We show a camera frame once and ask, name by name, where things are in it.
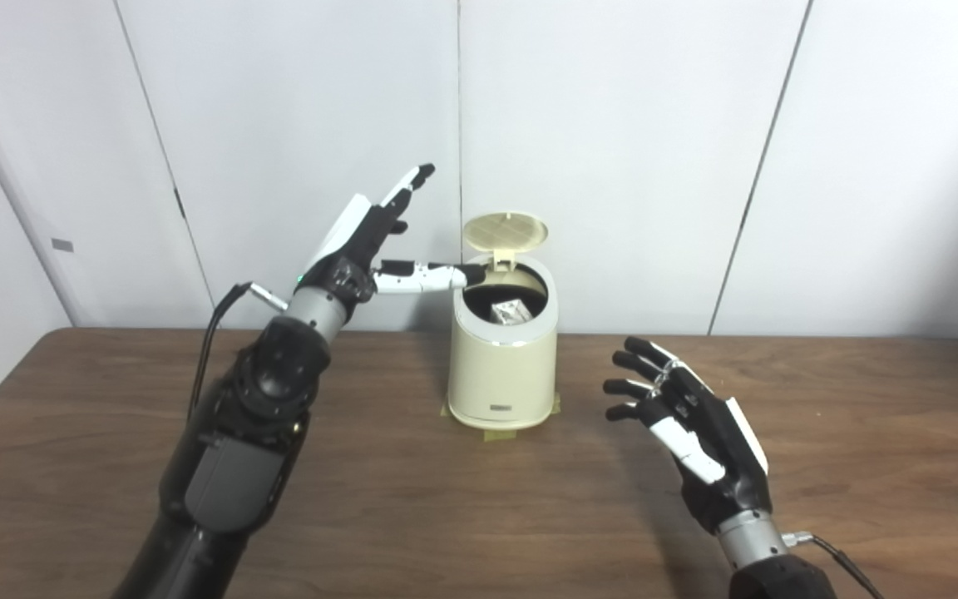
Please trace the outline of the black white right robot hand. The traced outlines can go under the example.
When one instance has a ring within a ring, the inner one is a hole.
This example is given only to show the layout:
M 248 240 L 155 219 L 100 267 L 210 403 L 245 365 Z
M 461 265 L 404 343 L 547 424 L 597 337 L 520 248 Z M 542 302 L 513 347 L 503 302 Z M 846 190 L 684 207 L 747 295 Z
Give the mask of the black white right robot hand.
M 720 398 L 680 357 L 629 336 L 612 363 L 640 380 L 607 379 L 610 422 L 634 420 L 666 448 L 679 470 L 681 497 L 711 535 L 743 512 L 774 512 L 768 460 L 737 399 Z

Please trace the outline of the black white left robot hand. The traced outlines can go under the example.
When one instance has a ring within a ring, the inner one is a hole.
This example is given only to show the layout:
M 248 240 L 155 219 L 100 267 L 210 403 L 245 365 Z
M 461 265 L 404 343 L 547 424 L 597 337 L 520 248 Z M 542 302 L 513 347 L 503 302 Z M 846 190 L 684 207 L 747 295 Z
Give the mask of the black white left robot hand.
M 434 174 L 433 164 L 407 171 L 380 202 L 357 194 L 332 225 L 315 256 L 297 279 L 296 291 L 323 291 L 348 311 L 375 295 L 424 295 L 462 290 L 486 280 L 486 269 L 477 263 L 436 263 L 384 260 L 373 263 L 383 244 L 402 235 L 409 225 L 403 213 L 415 192 Z

